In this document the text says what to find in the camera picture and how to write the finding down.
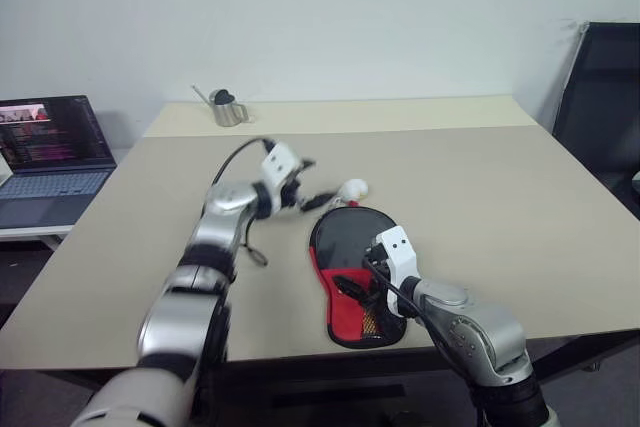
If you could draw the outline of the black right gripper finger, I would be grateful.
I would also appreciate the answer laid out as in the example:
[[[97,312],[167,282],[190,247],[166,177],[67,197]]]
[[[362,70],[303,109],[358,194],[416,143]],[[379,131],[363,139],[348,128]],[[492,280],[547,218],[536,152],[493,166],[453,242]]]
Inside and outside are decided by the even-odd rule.
[[[388,310],[384,299],[378,298],[372,308],[376,332],[381,337],[394,337],[398,330],[397,318]]]
[[[332,278],[338,291],[349,297],[369,297],[369,290],[350,277],[337,275]]]

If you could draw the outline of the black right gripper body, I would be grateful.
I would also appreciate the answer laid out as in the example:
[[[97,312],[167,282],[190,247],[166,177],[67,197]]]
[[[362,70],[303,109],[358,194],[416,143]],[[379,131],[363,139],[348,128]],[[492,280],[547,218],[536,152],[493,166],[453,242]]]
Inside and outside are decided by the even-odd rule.
[[[363,257],[363,267],[372,273],[381,293],[389,292],[390,273],[387,266],[388,254],[382,244],[368,246]]]

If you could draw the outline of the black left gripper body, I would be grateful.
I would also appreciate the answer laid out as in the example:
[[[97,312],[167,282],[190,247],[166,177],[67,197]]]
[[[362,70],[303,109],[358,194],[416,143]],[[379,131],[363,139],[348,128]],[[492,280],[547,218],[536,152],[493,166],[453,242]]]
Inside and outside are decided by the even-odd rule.
[[[300,165],[286,174],[279,191],[281,209],[292,208],[298,203],[298,189],[301,185],[298,176],[304,170],[305,167]]]

